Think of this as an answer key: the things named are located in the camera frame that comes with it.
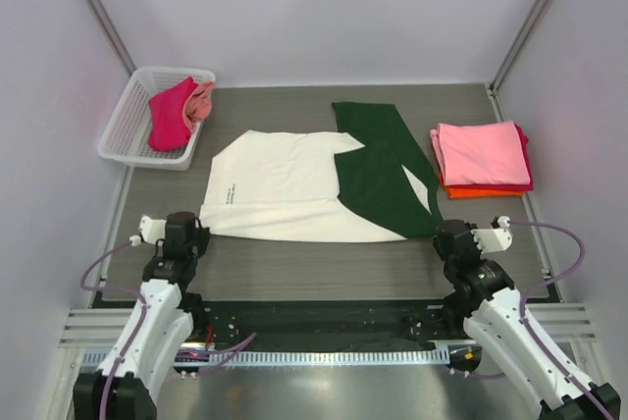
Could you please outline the white and green t-shirt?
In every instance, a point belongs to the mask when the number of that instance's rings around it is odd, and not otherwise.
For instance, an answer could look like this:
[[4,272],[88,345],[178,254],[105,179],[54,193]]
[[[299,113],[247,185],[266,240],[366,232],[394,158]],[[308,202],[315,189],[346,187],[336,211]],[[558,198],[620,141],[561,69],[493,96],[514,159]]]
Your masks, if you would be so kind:
[[337,102],[335,131],[247,131],[215,155],[200,208],[215,236],[373,243],[430,238],[434,168],[392,104]]

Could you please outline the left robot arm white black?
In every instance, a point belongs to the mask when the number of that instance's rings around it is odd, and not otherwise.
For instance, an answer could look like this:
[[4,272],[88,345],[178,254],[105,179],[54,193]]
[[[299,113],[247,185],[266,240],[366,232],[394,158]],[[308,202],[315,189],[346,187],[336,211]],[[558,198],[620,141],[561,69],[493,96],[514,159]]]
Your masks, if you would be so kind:
[[77,419],[155,419],[157,396],[186,340],[201,339],[209,327],[202,296],[187,291],[210,229],[192,212],[166,219],[144,216],[138,233],[106,252],[94,269],[117,251],[143,243],[154,253],[138,289],[116,288],[136,298],[129,319],[96,370],[78,376],[73,388]]

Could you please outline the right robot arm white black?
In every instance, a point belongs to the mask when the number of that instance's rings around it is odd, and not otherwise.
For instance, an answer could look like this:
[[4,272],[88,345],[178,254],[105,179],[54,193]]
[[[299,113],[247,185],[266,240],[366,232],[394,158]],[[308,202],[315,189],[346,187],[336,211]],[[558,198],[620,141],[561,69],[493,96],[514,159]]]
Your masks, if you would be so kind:
[[501,369],[539,419],[617,419],[621,398],[598,384],[550,337],[527,306],[527,297],[488,254],[513,241],[512,220],[497,217],[488,229],[446,220],[433,245],[453,292],[442,321],[454,337],[474,340]]

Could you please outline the folded orange t-shirt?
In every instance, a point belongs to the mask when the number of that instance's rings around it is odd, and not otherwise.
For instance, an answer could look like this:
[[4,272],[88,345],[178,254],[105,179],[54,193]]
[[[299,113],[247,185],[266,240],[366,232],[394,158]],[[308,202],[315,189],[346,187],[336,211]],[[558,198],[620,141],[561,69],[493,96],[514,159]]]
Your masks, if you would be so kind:
[[439,174],[439,180],[446,196],[449,199],[479,199],[479,198],[502,198],[502,197],[523,197],[524,191],[506,189],[475,189],[455,186],[446,186],[443,175]]

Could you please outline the folded light pink t-shirt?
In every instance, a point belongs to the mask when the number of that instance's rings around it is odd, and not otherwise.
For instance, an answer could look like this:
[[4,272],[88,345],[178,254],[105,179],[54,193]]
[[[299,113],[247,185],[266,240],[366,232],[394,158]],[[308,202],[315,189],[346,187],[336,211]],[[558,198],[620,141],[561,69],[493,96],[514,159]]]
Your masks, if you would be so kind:
[[430,131],[433,149],[447,186],[529,186],[526,136],[512,121],[454,126],[440,123]]

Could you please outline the magenta crumpled t-shirt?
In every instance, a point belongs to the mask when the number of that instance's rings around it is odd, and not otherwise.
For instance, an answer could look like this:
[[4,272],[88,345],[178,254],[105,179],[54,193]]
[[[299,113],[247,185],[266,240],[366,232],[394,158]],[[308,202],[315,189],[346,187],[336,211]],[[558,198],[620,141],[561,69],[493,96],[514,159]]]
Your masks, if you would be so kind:
[[148,145],[153,150],[165,152],[187,145],[191,131],[185,122],[185,102],[196,87],[188,77],[149,100],[152,129]]

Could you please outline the white plastic laundry basket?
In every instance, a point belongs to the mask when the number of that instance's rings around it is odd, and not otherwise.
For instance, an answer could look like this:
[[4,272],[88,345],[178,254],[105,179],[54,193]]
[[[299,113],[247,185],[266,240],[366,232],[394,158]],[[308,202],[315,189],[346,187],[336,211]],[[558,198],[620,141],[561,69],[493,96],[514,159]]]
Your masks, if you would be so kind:
[[196,68],[140,67],[130,77],[97,147],[101,158],[129,167],[185,171],[202,130],[197,126],[189,142],[171,151],[156,151],[148,144],[152,130],[149,100],[184,79],[214,81],[213,72]]

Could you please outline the folded crimson t-shirt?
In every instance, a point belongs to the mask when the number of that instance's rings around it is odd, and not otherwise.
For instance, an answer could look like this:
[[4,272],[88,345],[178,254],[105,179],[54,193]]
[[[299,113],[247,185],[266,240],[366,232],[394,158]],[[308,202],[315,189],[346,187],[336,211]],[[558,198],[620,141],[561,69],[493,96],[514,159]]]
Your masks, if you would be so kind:
[[529,183],[525,186],[525,191],[526,192],[533,191],[535,187],[535,181],[534,181],[534,174],[533,174],[532,166],[530,162],[529,152],[528,152],[529,137],[525,134],[523,129],[518,124],[514,124],[514,126],[516,127],[519,134],[521,147],[522,147],[522,153],[523,153],[524,161],[525,161],[527,172],[530,179]]

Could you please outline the salmon crumpled t-shirt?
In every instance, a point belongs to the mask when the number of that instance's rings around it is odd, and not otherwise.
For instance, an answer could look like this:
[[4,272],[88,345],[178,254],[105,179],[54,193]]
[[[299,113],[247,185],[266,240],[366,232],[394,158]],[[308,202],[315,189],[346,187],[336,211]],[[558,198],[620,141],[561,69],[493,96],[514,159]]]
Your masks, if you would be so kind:
[[194,83],[193,89],[183,105],[183,120],[191,132],[202,123],[212,112],[212,93],[214,81]]

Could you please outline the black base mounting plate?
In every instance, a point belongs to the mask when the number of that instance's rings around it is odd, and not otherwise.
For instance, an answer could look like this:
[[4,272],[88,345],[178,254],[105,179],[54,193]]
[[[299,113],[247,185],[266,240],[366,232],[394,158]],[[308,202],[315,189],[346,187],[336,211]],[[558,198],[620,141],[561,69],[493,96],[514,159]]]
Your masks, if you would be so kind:
[[255,334],[249,351],[389,352],[466,343],[436,299],[207,301],[188,338],[222,349]]

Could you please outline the left aluminium frame post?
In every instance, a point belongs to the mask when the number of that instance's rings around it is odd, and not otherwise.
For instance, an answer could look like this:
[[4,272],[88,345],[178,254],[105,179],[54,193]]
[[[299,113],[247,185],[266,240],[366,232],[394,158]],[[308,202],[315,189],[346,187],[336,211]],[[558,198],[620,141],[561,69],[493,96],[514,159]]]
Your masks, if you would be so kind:
[[97,21],[122,67],[130,76],[136,69],[135,62],[131,58],[131,54],[114,26],[103,2],[101,0],[84,0],[84,2]]

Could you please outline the aluminium frame post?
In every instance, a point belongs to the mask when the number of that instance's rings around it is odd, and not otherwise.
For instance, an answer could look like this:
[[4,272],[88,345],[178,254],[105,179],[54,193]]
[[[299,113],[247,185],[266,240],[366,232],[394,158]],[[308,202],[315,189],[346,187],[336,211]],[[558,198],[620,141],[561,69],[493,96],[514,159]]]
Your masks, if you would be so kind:
[[518,30],[503,61],[497,69],[494,79],[489,84],[489,91],[497,94],[506,78],[523,52],[524,47],[531,39],[538,25],[541,23],[546,11],[553,0],[534,0],[522,26]]
[[135,62],[131,58],[131,54],[114,26],[103,2],[101,0],[84,0],[84,2],[97,21],[122,67],[130,76],[136,69]]

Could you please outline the right aluminium frame post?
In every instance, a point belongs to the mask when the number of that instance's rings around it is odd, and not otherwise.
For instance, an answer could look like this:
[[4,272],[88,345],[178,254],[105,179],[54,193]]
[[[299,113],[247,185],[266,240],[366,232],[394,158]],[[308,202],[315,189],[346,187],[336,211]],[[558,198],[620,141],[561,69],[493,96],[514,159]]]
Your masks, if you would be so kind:
[[531,39],[538,25],[541,23],[546,11],[553,0],[534,0],[522,26],[518,30],[503,61],[497,69],[494,79],[489,84],[489,91],[497,94],[506,78],[523,52],[524,47]]

